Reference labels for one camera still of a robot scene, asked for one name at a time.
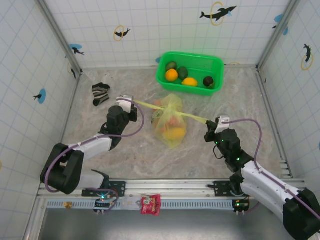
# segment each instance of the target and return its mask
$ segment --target gray floor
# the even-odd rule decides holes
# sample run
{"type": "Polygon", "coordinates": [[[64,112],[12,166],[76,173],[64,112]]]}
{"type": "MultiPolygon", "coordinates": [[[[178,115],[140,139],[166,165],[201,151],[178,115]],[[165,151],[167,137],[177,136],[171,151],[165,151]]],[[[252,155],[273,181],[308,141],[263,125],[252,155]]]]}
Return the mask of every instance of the gray floor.
{"type": "Polygon", "coordinates": [[[293,240],[260,206],[245,216],[223,210],[162,210],[159,216],[114,210],[48,209],[40,240],[293,240]]]}
{"type": "MultiPolygon", "coordinates": [[[[95,135],[119,95],[132,95],[136,100],[152,104],[157,99],[175,93],[182,98],[185,113],[210,120],[221,114],[230,116],[231,120],[258,120],[263,131],[258,162],[273,174],[279,175],[280,156],[255,72],[255,68],[226,67],[222,90],[208,97],[164,90],[156,81],[156,69],[84,71],[63,143],[78,143],[95,135]],[[111,86],[110,99],[95,107],[92,85],[99,82],[111,86]]],[[[215,158],[214,145],[204,141],[206,125],[189,118],[187,135],[182,144],[169,149],[154,136],[150,122],[152,110],[145,107],[143,110],[146,124],[139,134],[122,139],[117,148],[90,159],[84,168],[105,172],[111,178],[203,179],[228,178],[232,175],[224,160],[215,158]]],[[[137,123],[130,123],[124,133],[136,131],[140,124],[141,116],[137,123]]],[[[253,156],[259,138],[257,126],[253,123],[238,123],[231,128],[236,129],[242,148],[253,156]]]]}

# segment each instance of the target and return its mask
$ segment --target white tiled wall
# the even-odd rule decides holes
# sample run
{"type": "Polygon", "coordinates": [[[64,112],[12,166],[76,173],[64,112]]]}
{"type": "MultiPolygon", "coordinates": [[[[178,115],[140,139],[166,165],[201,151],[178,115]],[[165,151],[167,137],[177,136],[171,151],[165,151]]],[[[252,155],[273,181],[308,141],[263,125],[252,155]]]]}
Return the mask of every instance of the white tiled wall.
{"type": "Polygon", "coordinates": [[[265,66],[266,88],[293,174],[320,198],[320,1],[302,0],[289,29],[265,66]]]}
{"type": "Polygon", "coordinates": [[[67,61],[34,0],[0,0],[0,239],[24,235],[60,141],[76,83],[67,61]]]}
{"type": "Polygon", "coordinates": [[[213,4],[212,13],[218,13],[222,6],[216,0],[46,1],[67,41],[82,46],[85,56],[76,54],[82,68],[152,66],[168,51],[215,55],[226,64],[257,64],[275,31],[275,17],[289,2],[221,0],[223,8],[236,8],[213,26],[200,16],[209,15],[213,4]],[[119,25],[130,31],[115,41],[119,25]]]}

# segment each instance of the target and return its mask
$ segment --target lemon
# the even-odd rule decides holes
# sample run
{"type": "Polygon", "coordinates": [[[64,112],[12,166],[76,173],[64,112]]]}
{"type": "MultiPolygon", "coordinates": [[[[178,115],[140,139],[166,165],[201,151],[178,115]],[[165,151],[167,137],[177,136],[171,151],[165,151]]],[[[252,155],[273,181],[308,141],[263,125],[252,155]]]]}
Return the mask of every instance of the lemon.
{"type": "Polygon", "coordinates": [[[169,82],[173,82],[177,80],[178,78],[178,72],[175,69],[170,69],[165,73],[165,79],[167,79],[169,82]]]}
{"type": "Polygon", "coordinates": [[[187,134],[187,130],[182,127],[173,127],[164,132],[163,136],[167,140],[182,139],[187,134]]]}
{"type": "Polygon", "coordinates": [[[196,87],[198,86],[198,82],[193,77],[187,77],[183,80],[182,85],[196,87]]]}

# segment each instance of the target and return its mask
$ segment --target avocado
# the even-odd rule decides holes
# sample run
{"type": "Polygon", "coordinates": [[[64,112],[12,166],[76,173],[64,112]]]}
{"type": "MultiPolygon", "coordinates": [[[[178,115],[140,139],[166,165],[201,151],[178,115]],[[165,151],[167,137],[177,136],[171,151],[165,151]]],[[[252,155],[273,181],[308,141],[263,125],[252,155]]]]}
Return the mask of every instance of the avocado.
{"type": "Polygon", "coordinates": [[[165,71],[167,72],[170,69],[174,69],[177,70],[177,63],[175,61],[171,61],[169,62],[166,66],[165,66],[165,71]]]}
{"type": "Polygon", "coordinates": [[[181,80],[185,80],[188,77],[188,70],[184,66],[179,67],[177,72],[178,78],[181,80]]]}
{"type": "Polygon", "coordinates": [[[208,88],[212,87],[214,85],[214,79],[211,76],[206,76],[203,79],[203,85],[205,85],[208,88]]]}

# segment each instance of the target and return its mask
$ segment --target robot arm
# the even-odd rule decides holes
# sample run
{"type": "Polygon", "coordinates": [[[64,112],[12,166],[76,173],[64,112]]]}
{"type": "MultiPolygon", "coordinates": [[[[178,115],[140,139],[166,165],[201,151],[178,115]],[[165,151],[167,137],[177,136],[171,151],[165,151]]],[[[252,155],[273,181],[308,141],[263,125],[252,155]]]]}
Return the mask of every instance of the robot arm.
{"type": "Polygon", "coordinates": [[[107,122],[94,136],[96,139],[84,141],[83,143],[87,142],[86,144],[58,143],[53,147],[40,175],[42,183],[45,182],[46,173],[53,161],[68,148],[73,148],[53,166],[48,177],[48,185],[65,194],[72,193],[76,188],[108,188],[109,176],[95,170],[85,172],[82,166],[94,156],[114,149],[122,139],[115,136],[121,135],[130,121],[137,121],[137,108],[131,102],[119,99],[133,101],[131,96],[117,98],[116,104],[109,108],[107,122]]]}
{"type": "Polygon", "coordinates": [[[320,206],[314,193],[307,188],[300,191],[286,184],[255,163],[254,158],[241,149],[236,131],[229,129],[229,121],[226,116],[215,122],[208,121],[204,139],[216,144],[215,148],[220,150],[226,165],[234,173],[230,177],[231,191],[237,196],[246,194],[257,199],[278,216],[296,240],[308,239],[317,233],[320,220],[291,195],[293,193],[306,203],[319,217],[320,206]]]}

